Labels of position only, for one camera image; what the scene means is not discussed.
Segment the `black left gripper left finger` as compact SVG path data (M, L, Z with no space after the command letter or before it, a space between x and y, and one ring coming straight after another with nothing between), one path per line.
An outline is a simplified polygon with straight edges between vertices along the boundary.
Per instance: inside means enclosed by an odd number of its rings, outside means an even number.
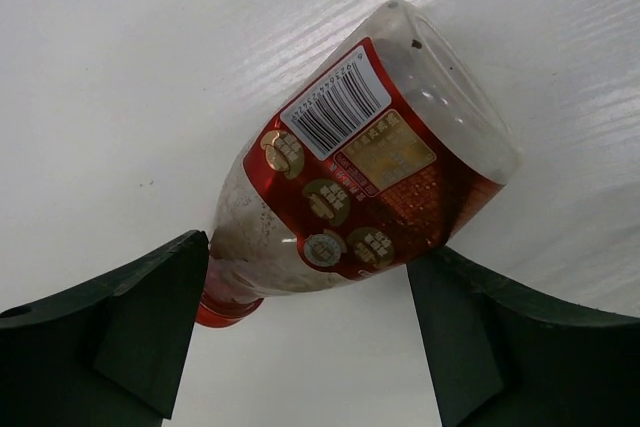
M189 231L1 314L4 426L160 426L177 399L208 258Z

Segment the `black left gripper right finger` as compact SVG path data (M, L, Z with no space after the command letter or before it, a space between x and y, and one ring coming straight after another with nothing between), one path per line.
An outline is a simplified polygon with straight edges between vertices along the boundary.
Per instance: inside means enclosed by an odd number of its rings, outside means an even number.
M443 247L407 265L444 426L636 426L639 320Z

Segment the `red cap red label bottle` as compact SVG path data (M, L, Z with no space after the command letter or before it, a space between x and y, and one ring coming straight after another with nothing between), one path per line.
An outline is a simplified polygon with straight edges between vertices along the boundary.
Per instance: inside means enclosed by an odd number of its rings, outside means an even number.
M216 206L199 324L268 297L365 280L446 244L519 153L426 16L378 7L234 160Z

